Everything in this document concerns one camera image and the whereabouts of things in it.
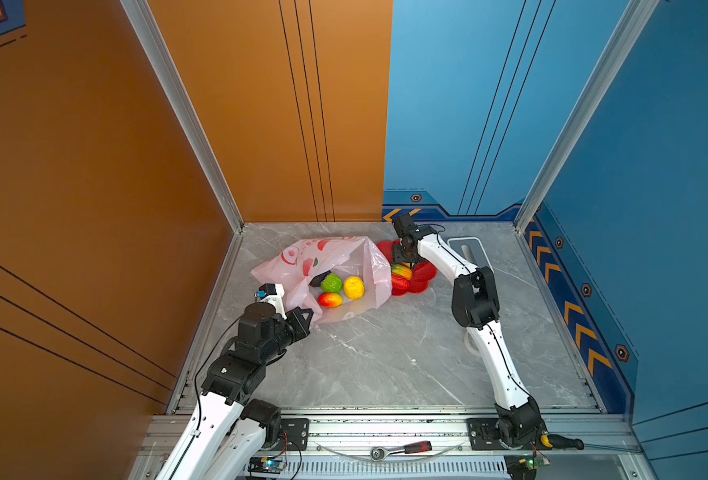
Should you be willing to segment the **yellow lemon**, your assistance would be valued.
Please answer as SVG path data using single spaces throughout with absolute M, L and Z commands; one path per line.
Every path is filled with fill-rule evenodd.
M 349 300 L 358 300 L 366 292 L 364 281 L 357 276 L 350 276 L 343 282 L 344 295 Z

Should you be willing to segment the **dark avocado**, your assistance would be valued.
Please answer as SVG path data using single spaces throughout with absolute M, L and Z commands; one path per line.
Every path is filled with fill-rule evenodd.
M 320 273 L 320 274 L 316 275 L 315 277 L 313 277 L 313 278 L 311 279 L 311 281 L 309 282 L 309 285 L 310 285 L 311 287 L 314 287 L 314 288 L 320 288 L 322 282 L 323 282 L 323 281 L 327 278 L 327 276 L 330 275 L 330 274 L 331 274 L 330 271 L 325 271 L 325 272 L 323 272 L 323 273 Z

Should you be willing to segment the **green bumpy fruit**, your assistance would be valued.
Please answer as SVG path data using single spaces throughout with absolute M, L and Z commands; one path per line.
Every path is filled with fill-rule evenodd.
M 328 273 L 320 283 L 324 293 L 339 294 L 343 289 L 343 280 L 334 273 Z

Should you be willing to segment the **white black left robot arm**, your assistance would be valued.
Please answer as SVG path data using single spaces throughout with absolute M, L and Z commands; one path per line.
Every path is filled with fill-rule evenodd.
M 310 334 L 314 311 L 284 314 L 278 302 L 254 302 L 236 321 L 237 335 L 208 367 L 197 405 L 159 479 L 235 479 L 279 434 L 280 408 L 252 398 L 270 363 Z

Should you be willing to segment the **pink plastic bag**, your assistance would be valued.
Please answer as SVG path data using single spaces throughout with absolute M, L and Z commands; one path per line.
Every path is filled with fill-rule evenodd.
M 282 285 L 287 309 L 312 309 L 314 325 L 353 319 L 377 309 L 390 299 L 392 292 L 391 264 L 366 236 L 298 240 L 253 268 L 251 274 L 260 283 Z M 341 305 L 320 305 L 319 297 L 326 292 L 322 286 L 315 286 L 313 280 L 330 274 L 341 281 L 353 277 L 362 280 L 362 296 L 353 299 L 340 290 Z

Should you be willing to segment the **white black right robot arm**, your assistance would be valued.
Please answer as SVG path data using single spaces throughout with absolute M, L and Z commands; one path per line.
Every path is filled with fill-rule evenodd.
M 408 215 L 392 219 L 399 243 L 394 259 L 410 264 L 430 263 L 452 284 L 451 311 L 481 354 L 490 377 L 497 430 L 507 447 L 537 444 L 554 448 L 540 407 L 524 387 L 503 337 L 500 301 L 494 271 L 489 263 L 477 265 L 454 251 L 441 233 L 429 224 L 417 224 Z

